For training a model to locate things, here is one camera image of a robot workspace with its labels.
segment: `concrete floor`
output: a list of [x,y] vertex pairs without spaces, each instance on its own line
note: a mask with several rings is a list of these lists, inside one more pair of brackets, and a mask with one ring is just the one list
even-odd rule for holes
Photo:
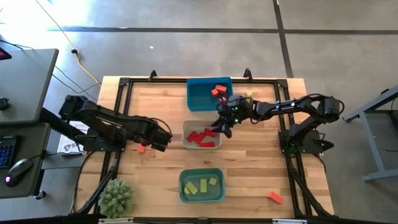
[[[271,0],[40,2],[63,26],[277,28]],[[81,86],[94,84],[78,68],[62,33],[45,31],[52,21],[34,1],[18,7],[13,1],[0,1],[0,8],[2,3],[2,38],[38,49],[58,48],[57,65]],[[286,29],[398,28],[398,2],[393,0],[279,0],[279,4]],[[159,75],[240,77],[246,67],[256,77],[286,77],[278,34],[67,34],[83,55],[81,62],[99,80],[105,75],[148,75],[153,69]],[[396,35],[287,35],[286,39],[294,77],[305,79],[308,93],[343,100],[344,114],[398,83]],[[89,92],[98,96],[98,89]],[[71,93],[53,79],[45,107],[57,113]],[[361,122],[340,120],[320,130],[335,143],[325,153],[325,163],[336,214],[398,223],[398,179],[362,181],[362,175],[376,171],[376,165]],[[76,169],[46,171],[42,188],[49,196],[40,201],[0,200],[0,220],[67,214],[76,175]]]

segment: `black keyboard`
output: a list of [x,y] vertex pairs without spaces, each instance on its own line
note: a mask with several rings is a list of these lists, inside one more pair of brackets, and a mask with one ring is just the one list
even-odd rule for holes
[[9,169],[14,164],[18,136],[0,137],[0,169]]

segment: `green plant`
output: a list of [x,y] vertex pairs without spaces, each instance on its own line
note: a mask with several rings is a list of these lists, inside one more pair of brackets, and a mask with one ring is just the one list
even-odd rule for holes
[[125,180],[110,180],[99,196],[100,214],[108,218],[125,217],[131,210],[133,193]]

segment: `computer mouse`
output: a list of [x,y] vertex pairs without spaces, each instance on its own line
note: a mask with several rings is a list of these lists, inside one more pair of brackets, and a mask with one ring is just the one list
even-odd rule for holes
[[15,187],[24,178],[27,171],[33,166],[33,162],[28,159],[21,159],[16,162],[8,171],[4,180],[6,186]]

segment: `wooden table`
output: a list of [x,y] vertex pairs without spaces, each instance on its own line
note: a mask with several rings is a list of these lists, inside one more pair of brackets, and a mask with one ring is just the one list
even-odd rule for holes
[[[114,108],[120,77],[104,77],[98,104]],[[291,98],[306,95],[304,80],[288,79]],[[234,93],[253,92],[259,101],[275,102],[272,85],[234,84]],[[233,137],[223,136],[217,150],[187,150],[182,146],[182,123],[187,119],[216,119],[215,111],[191,112],[187,108],[184,83],[135,83],[129,115],[164,120],[173,131],[165,152],[147,149],[137,152],[137,144],[128,142],[119,166],[119,179],[134,187],[132,217],[211,217],[211,218],[288,218],[294,217],[292,197],[284,156],[280,153],[274,117],[257,125],[244,121],[233,128]],[[295,113],[296,123],[307,115]],[[76,207],[80,208],[98,185],[104,153],[94,153],[86,162],[78,185]],[[311,154],[303,154],[307,184],[325,210],[333,213],[322,163]],[[192,168],[220,168],[226,179],[223,202],[183,204],[178,195],[178,176]],[[267,198],[269,191],[284,198],[282,205]],[[302,194],[298,190],[304,212]]]

